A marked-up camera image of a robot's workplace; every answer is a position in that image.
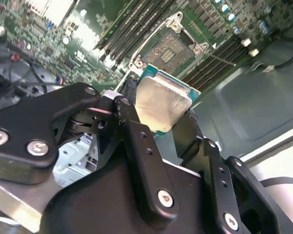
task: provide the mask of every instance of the black plastic part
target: black plastic part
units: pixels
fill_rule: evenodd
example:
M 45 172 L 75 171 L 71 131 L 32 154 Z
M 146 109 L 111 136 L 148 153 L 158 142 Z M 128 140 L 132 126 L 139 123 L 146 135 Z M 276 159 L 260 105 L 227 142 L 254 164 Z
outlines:
M 188 110 L 172 128 L 172 133 L 177 155 L 184 160 L 183 166 L 200 173 L 204 179 L 203 209 L 211 210 L 203 218 L 206 230 L 211 233 L 232 232 L 224 220 L 224 215 L 229 213 L 240 227 L 235 233 L 249 233 L 242 229 L 230 171 L 222 162 L 217 145 L 203 137 L 197 120 L 194 111 Z
M 189 109 L 172 127 L 177 156 L 184 161 L 197 154 L 199 148 L 196 143 L 204 138 L 197 121 L 195 112 Z
M 90 95 L 86 87 L 89 86 L 76 83 L 0 110 L 0 130 L 9 135 L 9 140 L 0 146 L 0 179 L 36 184 L 49 178 L 67 120 L 100 99 L 99 92 Z M 37 139 L 49 146 L 44 156 L 33 156 L 26 150 L 27 144 Z
M 115 113 L 132 173 L 141 215 L 155 228 L 166 228 L 177 218 L 180 210 L 178 197 L 167 175 L 151 130 L 140 123 L 132 102 L 122 96 L 114 100 Z M 174 198 L 172 207 L 165 207 L 158 192 L 165 190 Z
M 180 32 L 180 39 L 187 45 L 187 46 L 190 46 L 190 45 L 193 45 L 194 42 L 187 36 L 187 34 L 185 34 L 184 31 L 181 31 Z
M 293 234 L 293 223 L 266 192 L 247 166 L 236 157 L 225 164 L 232 174 L 234 189 L 243 222 L 252 233 Z
M 40 234 L 205 234 L 201 179 L 164 163 L 182 209 L 166 229 L 148 225 L 139 213 L 125 156 L 64 188 L 42 216 Z

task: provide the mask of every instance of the dimm slot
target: dimm slot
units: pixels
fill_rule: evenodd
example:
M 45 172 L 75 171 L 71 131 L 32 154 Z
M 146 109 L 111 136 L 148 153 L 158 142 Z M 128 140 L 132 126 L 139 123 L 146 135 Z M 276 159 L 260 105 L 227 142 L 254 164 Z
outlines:
M 123 39 L 122 36 L 127 32 L 128 29 L 135 23 L 139 15 L 145 10 L 147 5 L 152 0 L 142 0 L 132 11 L 130 15 L 121 23 L 116 32 L 106 41 L 104 47 L 106 50 L 106 55 L 109 54 L 113 46 L 120 40 Z
M 225 56 L 222 56 L 221 58 L 231 62 L 230 57 L 236 51 L 239 51 L 239 46 L 233 45 L 230 47 L 230 49 L 224 51 Z M 206 74 L 206 73 L 208 74 L 209 71 L 212 71 L 213 69 L 215 69 L 215 67 L 218 64 L 221 64 L 221 63 L 224 63 L 224 62 L 221 62 L 217 59 L 214 59 L 208 66 L 205 66 L 204 68 L 202 68 L 198 72 L 196 72 L 195 75 L 193 76 L 193 78 L 191 80 L 187 81 L 187 84 L 190 86 L 194 86 L 199 81 L 199 80 L 197 80 L 198 76 L 202 77 L 204 74 Z
M 227 40 L 220 48 L 218 48 L 213 55 L 222 58 L 224 54 L 230 50 L 230 48 L 237 43 L 236 37 L 230 38 Z M 208 57 L 206 58 L 201 64 L 199 64 L 193 71 L 191 71 L 184 79 L 183 82 L 188 83 L 190 80 L 193 79 L 194 76 L 201 70 L 206 69 L 207 67 L 211 66 L 211 63 L 215 61 L 214 58 Z
M 119 40 L 114 46 L 113 49 L 111 49 L 110 56 L 112 59 L 116 57 L 118 52 L 122 49 L 124 45 L 128 42 L 128 40 L 137 32 L 139 31 L 139 28 L 145 23 L 147 18 L 152 15 L 154 10 L 158 7 L 160 3 L 160 0 L 158 1 L 151 1 L 145 11 L 140 15 L 140 17 L 134 22 L 134 24 L 131 26 L 131 28 L 123 34 L 122 39 Z
M 241 53 L 239 57 L 237 57 L 233 62 L 239 63 L 242 59 L 244 59 L 248 54 L 246 53 Z M 207 83 L 201 84 L 201 86 L 198 86 L 197 89 L 199 89 L 201 92 L 207 89 L 213 82 L 215 82 L 219 77 L 224 75 L 227 71 L 229 71 L 231 67 L 229 65 L 225 66 L 221 71 L 217 73 L 214 77 L 212 77 Z
M 154 24 L 162 17 L 162 14 L 166 12 L 169 7 L 174 3 L 174 0 L 167 0 L 165 1 L 162 6 L 160 7 L 160 10 L 155 12 L 153 16 L 151 16 L 146 24 L 139 30 L 139 32 L 136 33 L 135 37 L 129 41 L 123 49 L 119 52 L 117 57 L 115 58 L 117 63 L 120 63 L 126 55 L 135 48 L 138 43 L 140 42 L 140 39 L 143 38 L 147 32 L 151 30 L 151 28 L 154 26 Z

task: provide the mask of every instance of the metal sheet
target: metal sheet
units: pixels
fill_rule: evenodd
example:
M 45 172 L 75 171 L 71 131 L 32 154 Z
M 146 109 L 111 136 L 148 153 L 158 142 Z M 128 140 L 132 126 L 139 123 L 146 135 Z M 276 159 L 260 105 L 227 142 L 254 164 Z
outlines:
M 30 186 L 0 181 L 0 210 L 35 233 L 46 205 L 60 190 L 53 177 Z
M 168 132 L 192 104 L 184 87 L 178 88 L 165 79 L 147 76 L 137 87 L 139 119 L 153 132 Z

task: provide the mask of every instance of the chip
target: chip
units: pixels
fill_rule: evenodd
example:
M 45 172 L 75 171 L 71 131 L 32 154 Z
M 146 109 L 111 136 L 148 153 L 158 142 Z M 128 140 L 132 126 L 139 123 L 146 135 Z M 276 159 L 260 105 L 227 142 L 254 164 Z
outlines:
M 70 69 L 74 69 L 75 68 L 75 66 L 76 66 L 76 64 L 72 61 L 72 60 L 70 60 L 70 59 L 66 59 L 65 60 L 65 65 L 67 66 L 67 67 L 69 67 Z
M 46 49 L 44 50 L 45 54 L 48 56 L 52 56 L 54 53 L 54 50 L 52 50 L 50 47 L 46 47 Z
M 211 18 L 209 18 L 206 22 L 204 22 L 204 24 L 207 28 L 209 28 L 214 24 L 214 21 Z
M 209 31 L 210 31 L 211 33 L 213 33 L 213 34 L 214 34 L 217 30 L 218 30 L 218 25 L 216 25 L 216 24 L 213 24 L 213 26 L 209 28 Z
M 206 12 L 204 12 L 204 13 L 200 16 L 200 20 L 204 22 L 205 20 L 208 19 L 208 17 L 209 17 L 208 14 L 207 14 Z
M 202 6 L 199 6 L 195 9 L 194 12 L 196 13 L 196 15 L 200 16 L 204 12 L 204 8 Z
M 220 37 L 223 34 L 223 31 L 221 29 L 219 29 L 217 32 L 214 33 L 214 36 L 216 38 Z
M 199 6 L 199 2 L 197 2 L 197 0 L 192 0 L 192 2 L 189 3 L 189 7 L 194 10 L 195 8 L 197 8 Z

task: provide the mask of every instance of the capacitor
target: capacitor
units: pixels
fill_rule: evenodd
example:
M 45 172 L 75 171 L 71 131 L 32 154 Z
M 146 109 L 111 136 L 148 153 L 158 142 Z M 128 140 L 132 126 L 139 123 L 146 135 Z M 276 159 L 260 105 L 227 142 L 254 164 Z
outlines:
M 86 9 L 83 9 L 83 10 L 80 11 L 80 15 L 81 15 L 82 17 L 85 17 L 86 14 L 87 14 L 87 10 L 86 10 Z
M 235 15 L 234 15 L 234 13 L 230 13 L 230 14 L 228 14 L 228 16 L 227 16 L 227 20 L 228 20 L 228 21 L 233 22 L 234 19 L 235 19 Z
M 47 23 L 47 29 L 51 29 L 52 28 L 52 22 Z
M 69 37 L 64 37 L 63 38 L 63 43 L 64 43 L 64 45 L 68 45 L 70 43 L 70 38 Z
M 63 78 L 60 75 L 57 75 L 57 78 L 55 79 L 55 82 L 57 84 L 62 85 L 63 84 Z
M 229 11 L 229 6 L 227 4 L 223 4 L 221 7 L 220 7 L 220 11 L 221 12 L 228 12 Z
M 236 35 L 239 35 L 241 33 L 241 28 L 233 27 L 233 33 L 236 34 Z
M 0 38 L 5 34 L 5 28 L 0 26 Z
M 267 35 L 269 33 L 269 28 L 264 28 L 262 34 Z
M 264 9 L 264 14 L 268 15 L 271 11 L 272 11 L 272 7 L 266 6 L 266 8 Z
M 257 25 L 262 34 L 267 35 L 269 33 L 270 30 L 269 30 L 268 24 L 265 21 L 259 20 L 257 22 Z
M 267 27 L 266 22 L 264 22 L 263 20 L 259 20 L 259 21 L 257 22 L 257 25 L 258 25 L 258 27 L 259 27 L 260 30 L 263 30 L 264 28 Z

